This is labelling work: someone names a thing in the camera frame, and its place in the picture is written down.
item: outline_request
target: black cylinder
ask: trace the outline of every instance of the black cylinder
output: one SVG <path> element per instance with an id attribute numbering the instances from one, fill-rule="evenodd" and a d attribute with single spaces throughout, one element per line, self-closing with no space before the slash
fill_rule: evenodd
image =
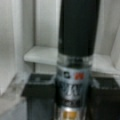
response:
<path id="1" fill-rule="evenodd" d="M 94 51 L 99 0 L 62 0 L 59 53 L 86 57 Z"/>

